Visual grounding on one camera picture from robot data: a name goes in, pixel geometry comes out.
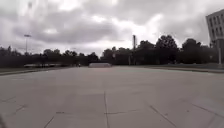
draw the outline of window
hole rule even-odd
[[[209,19],[209,22],[210,22],[210,26],[213,27],[212,19],[211,18]]]
[[[221,14],[221,20],[222,20],[222,22],[224,22],[224,17],[223,17],[223,14]]]
[[[216,25],[216,18],[215,18],[215,17],[213,17],[213,20],[214,20],[214,24]]]
[[[222,27],[219,28],[219,31],[220,31],[220,35],[223,36]]]
[[[218,24],[220,24],[220,19],[219,19],[219,16],[217,16],[217,22],[218,22]]]
[[[215,38],[215,31],[212,29],[212,37]]]

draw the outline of pole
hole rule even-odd
[[[26,54],[27,54],[27,38],[26,38]]]
[[[219,53],[219,68],[222,68],[222,51],[221,51],[221,44],[220,44],[220,40],[217,40],[218,43],[218,53]]]

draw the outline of treeline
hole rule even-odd
[[[182,48],[178,48],[170,35],[161,36],[156,44],[141,41],[136,49],[118,48],[104,50],[99,58],[94,52],[85,55],[75,51],[46,49],[41,54],[21,54],[11,47],[0,48],[0,67],[22,67],[35,64],[44,67],[46,64],[60,66],[89,65],[89,63],[106,62],[113,65],[158,65],[158,64],[202,64],[217,62],[217,50],[202,45],[195,39],[187,39]]]

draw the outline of grass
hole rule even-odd
[[[28,68],[0,68],[0,73],[30,70]]]
[[[167,67],[167,68],[195,68],[195,69],[213,69],[213,70],[223,70],[219,68],[218,64],[167,64],[167,65],[147,65],[145,67]]]
[[[11,75],[11,74],[21,74],[29,72],[39,72],[47,70],[58,70],[66,69],[71,67],[51,67],[51,68],[0,68],[0,76],[2,75]]]

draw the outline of overcast sky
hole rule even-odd
[[[205,16],[223,0],[0,0],[0,46],[29,52],[46,48],[101,54],[105,48],[156,43],[171,34],[178,46],[189,37],[209,44]]]

